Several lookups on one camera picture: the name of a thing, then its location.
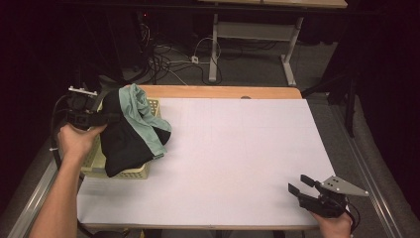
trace yellow basket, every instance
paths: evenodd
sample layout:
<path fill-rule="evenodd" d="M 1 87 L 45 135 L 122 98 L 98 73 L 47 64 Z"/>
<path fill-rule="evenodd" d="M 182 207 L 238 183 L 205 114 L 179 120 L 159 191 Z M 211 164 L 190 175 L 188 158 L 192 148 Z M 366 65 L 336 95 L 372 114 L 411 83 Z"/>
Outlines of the yellow basket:
<path fill-rule="evenodd" d="M 158 99 L 148 98 L 151 106 L 151 113 L 160 117 Z M 107 178 L 105 172 L 106 158 L 102 154 L 100 137 L 97 136 L 93 141 L 92 150 L 87 155 L 81 167 L 81 172 L 87 177 Z M 145 163 L 141 168 L 125 170 L 114 176 L 116 179 L 147 179 L 149 175 L 150 163 Z"/>

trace white surface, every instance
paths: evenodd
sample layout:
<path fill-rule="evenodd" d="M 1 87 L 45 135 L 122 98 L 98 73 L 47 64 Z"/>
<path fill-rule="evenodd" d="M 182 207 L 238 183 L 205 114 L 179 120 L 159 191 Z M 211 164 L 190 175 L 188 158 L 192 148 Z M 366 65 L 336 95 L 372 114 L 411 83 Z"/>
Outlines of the white surface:
<path fill-rule="evenodd" d="M 88 224 L 311 226 L 287 190 L 317 195 L 300 175 L 334 174 L 306 100 L 167 99 L 168 153 L 146 180 L 86 178 L 78 217 Z"/>

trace desk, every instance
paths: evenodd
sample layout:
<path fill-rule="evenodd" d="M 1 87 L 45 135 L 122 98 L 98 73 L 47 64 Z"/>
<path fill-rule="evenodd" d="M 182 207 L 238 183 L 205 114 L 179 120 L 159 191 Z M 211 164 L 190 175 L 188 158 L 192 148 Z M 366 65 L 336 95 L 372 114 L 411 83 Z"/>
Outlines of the desk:
<path fill-rule="evenodd" d="M 148 96 L 182 96 L 160 98 L 161 116 L 172 125 L 168 153 L 152 161 L 146 180 L 86 178 L 77 197 L 82 223 L 92 228 L 317 227 L 287 183 L 317 195 L 299 181 L 300 174 L 326 179 L 334 171 L 306 100 L 286 99 L 298 98 L 297 89 L 142 88 Z M 210 95 L 217 98 L 205 98 Z M 238 99 L 244 95 L 281 100 Z"/>
<path fill-rule="evenodd" d="M 203 2 L 218 3 L 237 3 L 237 4 L 263 4 L 279 5 L 288 7 L 316 7 L 316 8 L 346 8 L 344 0 L 200 0 Z M 213 21 L 213 44 L 209 69 L 209 81 L 216 81 L 217 77 L 217 39 L 218 38 L 239 38 L 239 39 L 259 39 L 269 41 L 289 42 L 287 54 L 281 55 L 281 64 L 289 86 L 296 86 L 296 81 L 290 66 L 290 58 L 294 46 L 299 36 L 303 17 L 299 17 L 295 25 L 270 25 L 270 24 L 250 24 L 220 22 L 218 14 L 214 15 Z"/>

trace metal frame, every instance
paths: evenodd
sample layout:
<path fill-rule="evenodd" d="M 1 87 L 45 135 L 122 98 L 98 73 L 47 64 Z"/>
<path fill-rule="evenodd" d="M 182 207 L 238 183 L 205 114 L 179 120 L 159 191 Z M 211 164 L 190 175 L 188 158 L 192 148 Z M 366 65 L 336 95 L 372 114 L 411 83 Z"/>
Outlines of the metal frame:
<path fill-rule="evenodd" d="M 44 172 L 43 177 L 41 178 L 30 199 L 28 200 L 27 205 L 25 206 L 11 232 L 9 233 L 9 238 L 26 237 L 28 235 L 32 223 L 34 222 L 35 217 L 37 217 L 38 212 L 43 206 L 43 203 L 47 197 L 47 193 L 49 192 L 53 181 L 55 180 L 56 172 L 56 164 L 53 158 L 51 158 L 50 164 Z"/>
<path fill-rule="evenodd" d="M 401 230 L 399 229 L 395 219 L 392 215 L 392 212 L 389 209 L 389 205 L 384 199 L 382 192 L 380 192 L 378 185 L 374 181 L 373 175 L 359 150 L 358 145 L 354 138 L 350 137 L 347 133 L 346 127 L 343 123 L 343 115 L 339 106 L 332 106 L 333 115 L 340 126 L 343 135 L 346 137 L 347 142 L 349 143 L 352 152 L 354 154 L 354 162 L 359 171 L 360 177 L 364 185 L 366 186 L 369 194 L 371 203 L 373 204 L 374 209 L 376 210 L 377 216 L 379 217 L 380 222 L 384 228 L 384 231 L 389 238 L 403 238 Z"/>

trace fabric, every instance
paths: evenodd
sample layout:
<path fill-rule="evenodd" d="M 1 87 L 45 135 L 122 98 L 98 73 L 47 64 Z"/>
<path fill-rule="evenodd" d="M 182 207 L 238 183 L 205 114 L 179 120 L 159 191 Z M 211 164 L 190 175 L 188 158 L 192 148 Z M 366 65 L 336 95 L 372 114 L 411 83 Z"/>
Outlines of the fabric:
<path fill-rule="evenodd" d="M 167 142 L 171 127 L 168 122 L 154 118 L 145 92 L 136 84 L 109 92 L 102 106 L 103 113 L 121 115 L 119 122 L 109 124 L 100 135 L 108 177 L 127 169 L 140 168 L 144 163 L 161 158 L 166 153 L 161 141 Z M 146 116 L 154 127 L 142 116 Z"/>

